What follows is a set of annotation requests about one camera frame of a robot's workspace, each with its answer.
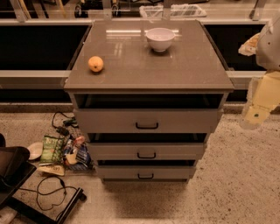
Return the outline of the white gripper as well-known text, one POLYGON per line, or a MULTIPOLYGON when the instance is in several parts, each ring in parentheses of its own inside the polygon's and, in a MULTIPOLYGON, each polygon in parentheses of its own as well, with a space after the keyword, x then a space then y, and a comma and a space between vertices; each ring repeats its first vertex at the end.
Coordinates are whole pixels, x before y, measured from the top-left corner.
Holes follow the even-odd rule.
POLYGON ((261 78, 254 77, 248 88, 248 100, 241 112, 240 126, 255 130, 280 104, 280 72, 269 70, 261 78))

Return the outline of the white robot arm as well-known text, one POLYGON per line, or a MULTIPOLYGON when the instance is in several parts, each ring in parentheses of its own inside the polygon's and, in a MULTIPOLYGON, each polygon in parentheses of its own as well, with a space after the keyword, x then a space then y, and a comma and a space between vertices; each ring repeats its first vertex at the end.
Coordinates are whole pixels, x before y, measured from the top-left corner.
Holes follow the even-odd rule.
POLYGON ((266 70, 261 78, 251 79, 241 113, 241 127, 254 130, 280 104, 280 15, 275 15, 259 33, 242 44, 238 53, 255 55, 256 64, 266 70))

